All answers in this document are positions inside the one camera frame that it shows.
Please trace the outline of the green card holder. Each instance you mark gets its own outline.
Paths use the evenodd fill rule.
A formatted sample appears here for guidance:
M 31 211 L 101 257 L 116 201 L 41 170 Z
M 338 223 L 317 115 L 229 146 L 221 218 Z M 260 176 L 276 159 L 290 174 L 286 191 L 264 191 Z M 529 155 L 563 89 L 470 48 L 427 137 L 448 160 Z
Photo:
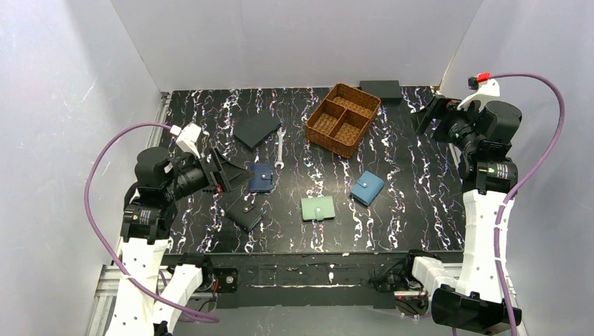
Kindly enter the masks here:
M 301 211 L 304 221 L 323 221 L 336 217 L 332 196 L 302 198 Z

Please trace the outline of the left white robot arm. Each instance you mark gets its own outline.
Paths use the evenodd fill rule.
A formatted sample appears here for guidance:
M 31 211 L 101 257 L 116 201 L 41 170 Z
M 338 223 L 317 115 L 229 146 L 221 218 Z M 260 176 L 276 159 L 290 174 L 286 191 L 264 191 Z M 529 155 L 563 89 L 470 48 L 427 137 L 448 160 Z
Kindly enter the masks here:
M 170 269 L 171 279 L 157 294 L 160 266 L 178 214 L 177 201 L 204 190 L 229 192 L 253 173 L 225 159 L 216 148 L 211 159 L 191 153 L 175 164 L 161 147 L 143 150 L 134 168 L 137 182 L 123 214 L 122 255 L 126 273 L 120 278 L 107 335 L 172 335 L 181 307 L 199 289 L 209 291 L 218 281 L 211 260 L 203 254 L 185 254 Z

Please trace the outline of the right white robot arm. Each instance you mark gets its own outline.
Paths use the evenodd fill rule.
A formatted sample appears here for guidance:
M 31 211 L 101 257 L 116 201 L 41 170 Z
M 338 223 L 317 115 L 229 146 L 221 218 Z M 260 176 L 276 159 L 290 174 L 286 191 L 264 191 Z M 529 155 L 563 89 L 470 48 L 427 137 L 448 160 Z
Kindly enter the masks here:
M 522 311 L 505 299 L 502 287 L 505 264 L 508 193 L 518 182 L 518 169 L 508 157 L 511 140 L 522 114 L 502 101 L 460 100 L 436 95 L 415 121 L 423 134 L 431 121 L 438 126 L 433 138 L 460 150 L 458 172 L 466 213 L 464 252 L 459 276 L 425 252 L 410 252 L 408 277 L 427 293 L 433 321 L 483 335 L 496 335 L 518 326 Z

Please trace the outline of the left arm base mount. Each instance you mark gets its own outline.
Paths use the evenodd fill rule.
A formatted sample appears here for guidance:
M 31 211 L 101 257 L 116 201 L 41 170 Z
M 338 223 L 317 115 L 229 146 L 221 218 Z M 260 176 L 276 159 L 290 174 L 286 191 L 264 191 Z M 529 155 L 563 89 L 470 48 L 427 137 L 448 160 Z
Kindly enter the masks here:
M 213 259 L 202 253 L 185 253 L 183 264 L 195 265 L 201 269 L 202 283 L 198 293 L 236 293 L 238 290 L 238 270 L 233 267 L 217 266 Z

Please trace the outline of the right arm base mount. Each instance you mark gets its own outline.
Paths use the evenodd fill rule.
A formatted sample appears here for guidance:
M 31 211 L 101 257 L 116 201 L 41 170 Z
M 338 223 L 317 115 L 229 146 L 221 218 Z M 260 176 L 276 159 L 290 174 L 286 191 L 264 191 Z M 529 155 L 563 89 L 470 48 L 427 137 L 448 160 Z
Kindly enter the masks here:
M 420 249 L 411 249 L 406 256 L 379 274 L 374 272 L 368 284 L 380 293 L 399 291 L 415 292 L 410 297 L 396 295 L 397 307 L 409 317 L 427 317 L 429 313 L 428 293 L 425 287 L 412 275 L 416 257 L 432 257 L 434 254 Z

